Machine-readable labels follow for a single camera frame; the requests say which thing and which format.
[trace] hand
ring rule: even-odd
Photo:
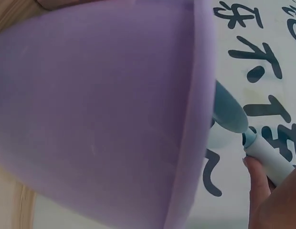
[[[277,188],[259,161],[246,157],[251,177],[249,229],[296,229],[296,168]]]

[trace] purple plastic bowl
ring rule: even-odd
[[[57,10],[0,34],[0,164],[120,229],[181,229],[214,97],[208,0]]]

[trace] finger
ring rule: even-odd
[[[268,179],[262,164],[253,157],[247,156],[244,162],[251,178],[250,217],[256,209],[270,196]]]

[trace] black ink writing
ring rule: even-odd
[[[283,11],[290,16],[296,16],[296,7],[289,5],[289,7],[282,7]],[[291,36],[296,40],[296,32],[294,30],[294,26],[296,27],[296,19],[289,18],[287,20],[287,28],[290,32]]]
[[[283,78],[280,64],[277,61],[277,58],[275,57],[274,53],[272,52],[270,46],[267,43],[263,43],[263,48],[265,51],[265,52],[263,52],[257,46],[250,43],[245,38],[243,38],[241,36],[237,36],[237,39],[241,43],[243,43],[243,44],[247,45],[249,48],[251,48],[253,50],[253,52],[229,50],[228,53],[231,57],[237,58],[237,59],[266,60],[271,64],[275,76],[278,79]],[[263,66],[256,66],[248,72],[247,79],[251,83],[256,83],[257,81],[259,81],[262,78],[264,73],[265,73],[265,70],[264,70]]]
[[[229,29],[234,29],[235,26],[236,26],[236,23],[238,22],[242,27],[246,27],[245,23],[244,23],[244,20],[251,20],[251,19],[256,19],[256,23],[257,25],[260,27],[260,28],[264,28],[263,27],[263,23],[262,23],[262,20],[261,20],[261,17],[260,17],[260,14],[259,14],[259,11],[257,8],[254,8],[253,10],[250,9],[249,7],[246,7],[244,5],[241,5],[241,4],[237,4],[237,3],[234,3],[232,4],[231,7],[229,7],[225,2],[223,1],[220,1],[219,2],[220,5],[223,6],[222,7],[215,7],[214,8],[214,14],[215,16],[219,17],[219,18],[222,18],[222,19],[228,19],[229,22],[228,22],[228,27]],[[243,10],[246,10],[248,11],[249,13],[251,14],[247,14],[247,15],[240,15],[238,9],[243,9]],[[227,15],[227,14],[222,14],[220,13],[220,11],[232,11],[232,15]]]
[[[296,152],[296,124],[292,124],[291,129],[278,125],[277,127],[278,138],[273,139],[271,129],[268,126],[262,128],[262,137],[272,145],[273,148],[279,148],[280,154],[286,158],[287,161],[291,162],[293,155],[287,147],[287,140],[291,140],[295,145]]]
[[[206,163],[206,166],[203,170],[203,175],[202,175],[204,187],[213,196],[221,197],[222,192],[211,181],[211,173],[215,168],[215,166],[218,164],[220,160],[220,156],[217,153],[208,149],[206,151],[205,157],[208,159],[208,162]]]
[[[213,125],[215,125],[215,120],[214,119],[211,120],[211,128],[213,127]]]
[[[285,122],[291,122],[291,116],[273,95],[269,95],[270,104],[248,104],[243,107],[248,116],[280,115]]]
[[[249,126],[250,130],[252,130],[255,134],[257,133],[256,129],[253,126]],[[243,136],[243,145],[245,144],[245,134],[242,134]]]

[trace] fingernail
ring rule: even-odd
[[[243,158],[243,164],[244,164],[244,166],[246,166],[248,168],[247,162],[245,161],[245,158]]]

